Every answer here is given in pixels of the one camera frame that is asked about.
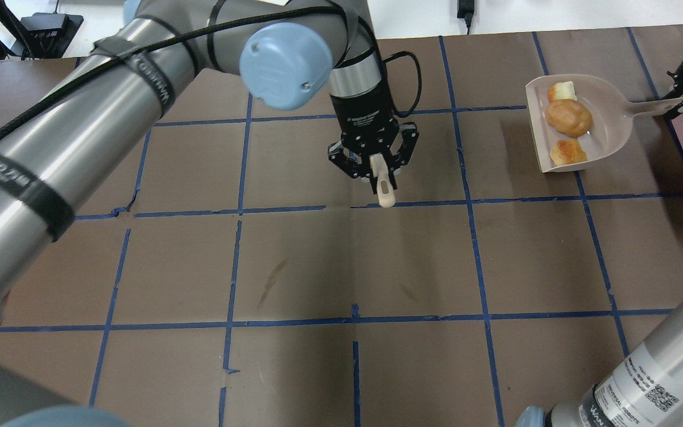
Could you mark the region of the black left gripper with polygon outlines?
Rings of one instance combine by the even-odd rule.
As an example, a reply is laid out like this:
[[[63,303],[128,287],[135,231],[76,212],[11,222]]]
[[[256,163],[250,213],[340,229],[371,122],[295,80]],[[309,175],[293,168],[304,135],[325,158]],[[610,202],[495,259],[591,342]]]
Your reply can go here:
[[[328,159],[336,167],[352,179],[377,181],[372,156],[382,155],[391,179],[409,165],[419,132],[414,122],[398,120],[414,113],[420,102],[419,91],[405,113],[395,108],[387,80],[363,82],[358,88],[332,77],[330,97],[341,129],[339,141],[328,147]]]

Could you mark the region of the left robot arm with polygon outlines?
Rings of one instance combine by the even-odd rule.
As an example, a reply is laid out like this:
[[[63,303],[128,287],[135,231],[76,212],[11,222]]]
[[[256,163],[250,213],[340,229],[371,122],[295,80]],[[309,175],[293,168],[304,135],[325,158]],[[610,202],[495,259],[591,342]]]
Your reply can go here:
[[[17,278],[204,69],[238,75],[272,109],[328,86],[341,128],[328,159],[381,206],[419,136],[396,111],[365,1],[128,1],[127,22],[0,128],[0,325]],[[0,426],[124,426],[0,366]]]

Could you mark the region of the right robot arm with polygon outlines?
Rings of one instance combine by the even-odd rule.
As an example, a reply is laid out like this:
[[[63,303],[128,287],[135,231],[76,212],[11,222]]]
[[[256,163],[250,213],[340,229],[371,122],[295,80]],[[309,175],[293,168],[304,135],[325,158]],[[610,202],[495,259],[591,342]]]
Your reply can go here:
[[[628,101],[590,75],[548,75],[526,84],[529,124],[543,173],[582,170],[621,149],[640,116],[683,115],[683,60],[664,97]],[[683,426],[683,300],[579,403],[528,406],[517,426]]]

